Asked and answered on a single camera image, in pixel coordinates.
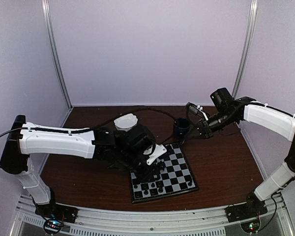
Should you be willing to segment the folding black silver chessboard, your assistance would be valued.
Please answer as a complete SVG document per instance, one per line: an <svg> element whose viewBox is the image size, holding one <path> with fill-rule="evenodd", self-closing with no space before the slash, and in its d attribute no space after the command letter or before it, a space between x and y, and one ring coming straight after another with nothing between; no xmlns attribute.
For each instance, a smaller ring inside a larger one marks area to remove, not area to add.
<svg viewBox="0 0 295 236"><path fill-rule="evenodd" d="M140 182L133 173L129 174L129 185L133 204L155 201L165 197L182 195L199 190L181 145L179 143L171 143L166 144L165 147L169 151L169 154L162 159L156 160L156 162L164 161L166 164L165 170L160 172L159 180ZM189 181L193 181L192 186L187 185ZM148 189L141 188L142 184L145 183L148 185ZM163 188L163 192L158 192L159 187ZM135 197L136 192L141 193L141 198Z"/></svg>

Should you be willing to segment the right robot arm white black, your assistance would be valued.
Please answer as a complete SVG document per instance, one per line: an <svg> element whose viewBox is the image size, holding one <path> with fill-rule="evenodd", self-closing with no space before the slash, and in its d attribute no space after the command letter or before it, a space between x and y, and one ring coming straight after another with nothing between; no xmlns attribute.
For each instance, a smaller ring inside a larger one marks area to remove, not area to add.
<svg viewBox="0 0 295 236"><path fill-rule="evenodd" d="M291 142L284 162L247 195L242 213L252 217L261 209L266 199L295 179L295 115L260 103L251 97L234 99L226 88L216 90L210 97L218 112L209 117L203 114L204 119L195 124L201 139L212 137L214 132L231 123L247 121L267 128Z"/></svg>

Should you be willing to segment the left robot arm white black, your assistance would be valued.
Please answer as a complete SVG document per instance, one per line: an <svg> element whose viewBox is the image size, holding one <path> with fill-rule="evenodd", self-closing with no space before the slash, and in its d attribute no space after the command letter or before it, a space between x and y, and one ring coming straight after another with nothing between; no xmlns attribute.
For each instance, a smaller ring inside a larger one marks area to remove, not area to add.
<svg viewBox="0 0 295 236"><path fill-rule="evenodd" d="M162 166L156 160L167 153L164 145L158 144L150 130L132 113L114 119L113 123L115 130L103 125L84 129L56 128L27 122L24 115L18 115L11 129L5 132L7 139L0 168L15 175L38 210L50 218L57 218L61 208L56 204L54 191L34 169L31 154L105 160L112 165L120 164L142 181L158 175Z"/></svg>

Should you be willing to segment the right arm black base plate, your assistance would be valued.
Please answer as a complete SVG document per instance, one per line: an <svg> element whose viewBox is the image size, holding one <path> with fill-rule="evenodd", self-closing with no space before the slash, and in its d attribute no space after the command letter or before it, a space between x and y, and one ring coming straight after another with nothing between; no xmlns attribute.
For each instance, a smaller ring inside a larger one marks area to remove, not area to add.
<svg viewBox="0 0 295 236"><path fill-rule="evenodd" d="M252 209L248 207L247 203L229 205L225 208L226 217L229 223L257 217L258 213L266 214L267 212L268 210L265 206L261 209Z"/></svg>

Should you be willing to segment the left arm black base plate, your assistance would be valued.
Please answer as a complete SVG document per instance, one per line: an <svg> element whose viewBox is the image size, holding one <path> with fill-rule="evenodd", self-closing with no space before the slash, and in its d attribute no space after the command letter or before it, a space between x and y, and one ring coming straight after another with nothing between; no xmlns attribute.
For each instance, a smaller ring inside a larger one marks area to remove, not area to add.
<svg viewBox="0 0 295 236"><path fill-rule="evenodd" d="M35 205L35 214L44 219L55 219L61 222L75 223L78 209L59 204Z"/></svg>

